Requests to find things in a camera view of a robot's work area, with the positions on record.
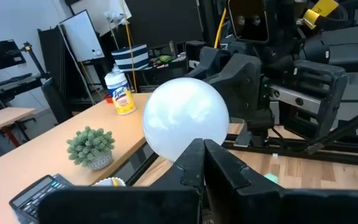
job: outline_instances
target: blue and white striped bag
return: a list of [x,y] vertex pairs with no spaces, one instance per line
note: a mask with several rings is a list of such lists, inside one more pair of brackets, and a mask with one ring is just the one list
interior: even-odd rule
[[[134,70],[140,70],[149,66],[149,54],[147,45],[135,45],[132,47],[134,53]],[[131,50],[129,47],[111,52],[119,69],[123,72],[132,70]]]

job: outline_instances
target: paper cup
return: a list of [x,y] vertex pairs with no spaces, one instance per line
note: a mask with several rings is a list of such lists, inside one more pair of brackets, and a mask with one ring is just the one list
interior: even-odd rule
[[103,186],[103,187],[107,187],[107,186],[111,186],[111,187],[125,187],[125,182],[118,177],[110,177],[110,178],[106,178],[104,180],[100,180],[99,182],[97,182],[96,184],[94,184],[93,186]]

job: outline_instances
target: black calculator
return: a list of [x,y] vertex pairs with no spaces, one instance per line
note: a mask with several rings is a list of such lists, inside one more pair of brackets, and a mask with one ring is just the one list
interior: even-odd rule
[[38,206],[48,194],[71,185],[60,175],[46,175],[16,195],[9,205],[15,211],[20,223],[38,223]]

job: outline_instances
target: white balloon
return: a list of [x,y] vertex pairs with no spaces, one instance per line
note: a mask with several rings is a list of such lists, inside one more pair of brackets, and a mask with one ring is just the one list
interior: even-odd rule
[[159,86],[143,113],[143,132],[155,153],[175,161],[194,138],[222,144],[229,112],[222,96],[195,78],[176,78]]

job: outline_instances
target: yellow cable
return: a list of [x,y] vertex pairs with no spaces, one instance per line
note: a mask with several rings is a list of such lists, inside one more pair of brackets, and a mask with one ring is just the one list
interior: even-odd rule
[[227,10],[226,10],[226,8],[224,8],[222,18],[221,18],[221,22],[219,23],[218,32],[216,33],[215,45],[214,45],[215,49],[218,47],[219,40],[221,39],[221,32],[222,32],[224,18],[226,17],[226,13],[227,13]]
[[91,82],[92,87],[96,90],[96,92],[98,92],[99,96],[101,97],[101,100],[104,100],[104,97],[102,96],[102,94],[100,94],[99,90],[93,85],[92,79],[88,75],[88,72],[86,72],[84,64],[82,62],[80,62],[80,63],[81,63],[81,66],[82,66],[82,70],[84,71],[84,73],[85,73],[86,77],[88,78],[88,80]]
[[129,50],[131,51],[131,60],[132,60],[132,76],[134,78],[134,88],[135,88],[135,93],[137,93],[137,87],[136,87],[136,77],[135,77],[135,65],[134,65],[134,53],[132,52],[132,44],[131,44],[131,37],[129,35],[129,27],[128,27],[128,20],[127,20],[127,14],[125,12],[125,8],[124,8],[124,0],[121,0],[121,8],[122,11],[124,12],[124,19],[125,19],[125,27],[127,30],[127,37],[128,37],[128,44],[129,44]]

